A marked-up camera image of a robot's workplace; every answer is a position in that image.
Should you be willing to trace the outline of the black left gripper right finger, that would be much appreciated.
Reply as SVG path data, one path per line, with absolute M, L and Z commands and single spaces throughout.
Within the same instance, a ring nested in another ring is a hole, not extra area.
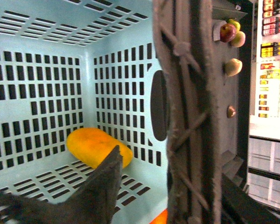
M 280 219 L 222 175 L 223 224 L 280 224 Z

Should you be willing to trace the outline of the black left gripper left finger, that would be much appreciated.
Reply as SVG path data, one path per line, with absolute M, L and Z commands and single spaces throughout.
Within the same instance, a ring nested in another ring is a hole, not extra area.
M 115 146 L 80 188 L 60 203 L 0 192 L 3 216 L 20 224 L 109 224 L 122 180 L 123 157 Z

